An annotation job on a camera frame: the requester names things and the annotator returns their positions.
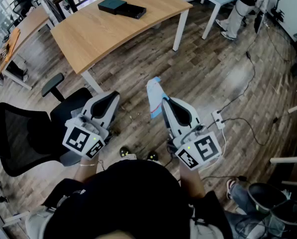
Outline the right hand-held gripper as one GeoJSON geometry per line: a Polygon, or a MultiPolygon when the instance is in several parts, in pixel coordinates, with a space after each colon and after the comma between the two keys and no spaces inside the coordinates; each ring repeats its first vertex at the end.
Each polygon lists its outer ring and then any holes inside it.
{"type": "Polygon", "coordinates": [[[215,134],[200,124],[194,107],[177,98],[163,98],[162,114],[166,128],[175,137],[175,155],[188,169],[199,169],[221,156],[222,150],[215,134]]]}

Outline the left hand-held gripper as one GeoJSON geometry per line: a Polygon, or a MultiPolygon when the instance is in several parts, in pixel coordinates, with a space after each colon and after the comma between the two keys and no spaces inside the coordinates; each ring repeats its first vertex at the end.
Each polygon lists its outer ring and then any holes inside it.
{"type": "Polygon", "coordinates": [[[65,122],[67,130],[62,144],[82,158],[94,159],[105,146],[107,129],[115,119],[119,100],[117,91],[103,92],[89,99],[82,109],[83,115],[65,122]]]}

